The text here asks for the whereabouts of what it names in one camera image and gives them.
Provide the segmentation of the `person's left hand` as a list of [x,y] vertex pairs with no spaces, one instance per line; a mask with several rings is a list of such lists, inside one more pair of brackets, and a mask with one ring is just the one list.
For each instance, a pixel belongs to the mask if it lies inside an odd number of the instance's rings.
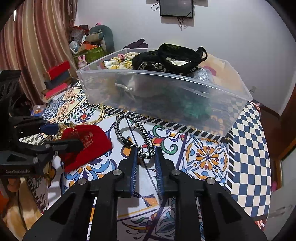
[[8,190],[10,192],[16,193],[20,188],[21,180],[20,178],[8,178]]

